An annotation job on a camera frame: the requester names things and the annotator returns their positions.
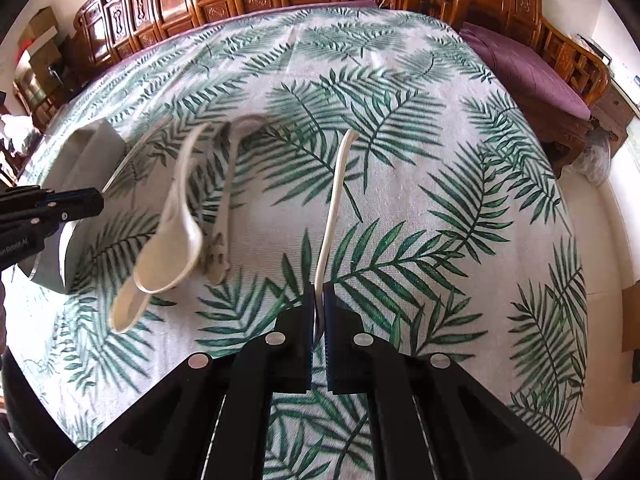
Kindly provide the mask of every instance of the beige floor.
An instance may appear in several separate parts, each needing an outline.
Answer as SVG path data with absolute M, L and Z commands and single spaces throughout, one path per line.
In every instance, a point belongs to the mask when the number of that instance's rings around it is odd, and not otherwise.
M 574 223 L 587 289 L 588 360 L 582 407 L 566 454 L 585 480 L 596 478 L 640 412 L 631 352 L 621 352 L 622 290 L 618 259 L 600 193 L 565 168 L 560 179 Z

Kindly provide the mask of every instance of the silver screw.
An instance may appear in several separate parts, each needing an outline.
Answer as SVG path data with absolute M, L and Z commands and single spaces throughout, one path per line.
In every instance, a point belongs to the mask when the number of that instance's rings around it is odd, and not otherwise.
M 286 341 L 286 339 L 286 336 L 282 332 L 269 332 L 267 337 L 264 338 L 267 345 L 271 346 L 281 345 Z
M 431 359 L 429 359 L 429 362 L 434 368 L 440 368 L 441 370 L 444 370 L 445 368 L 449 368 L 451 359 L 449 359 L 449 356 L 446 356 L 444 354 L 434 354 L 431 356 Z
M 361 332 L 353 336 L 353 342 L 358 346 L 371 346 L 373 345 L 373 338 L 369 334 Z
M 209 356 L 206 354 L 194 354 L 189 357 L 189 366 L 194 370 L 198 370 L 199 368 L 204 368 L 209 364 Z

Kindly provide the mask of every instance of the leaf print tablecloth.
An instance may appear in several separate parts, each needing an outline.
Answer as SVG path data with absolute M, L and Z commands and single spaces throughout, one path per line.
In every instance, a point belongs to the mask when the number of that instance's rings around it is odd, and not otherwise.
M 249 114 L 234 179 L 232 270 L 195 272 L 153 298 L 132 330 L 108 318 L 151 237 L 185 135 Z M 60 117 L 26 180 L 63 141 L 105 117 L 133 146 L 164 118 L 92 220 L 74 290 L 19 270 L 7 285 L 9 344 L 51 415 L 82 446 L 194 351 L 235 352 L 298 304 L 315 270 L 338 144 L 351 148 L 326 279 L 367 330 L 402 352 L 446 352 L 556 449 L 582 395 L 586 311 L 568 213 L 514 101 L 458 35 L 420 14 L 316 8 L 241 18 L 121 64 Z M 199 141 L 188 195 L 216 218 L 228 140 Z M 364 398 L 325 387 L 277 395 L 265 478 L 372 478 Z

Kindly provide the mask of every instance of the purple cushion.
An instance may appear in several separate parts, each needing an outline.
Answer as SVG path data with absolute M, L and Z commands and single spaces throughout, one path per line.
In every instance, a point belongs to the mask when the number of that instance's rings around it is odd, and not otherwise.
M 528 46 L 471 23 L 465 23 L 460 36 L 507 90 L 535 97 L 587 121 L 591 117 L 580 96 Z

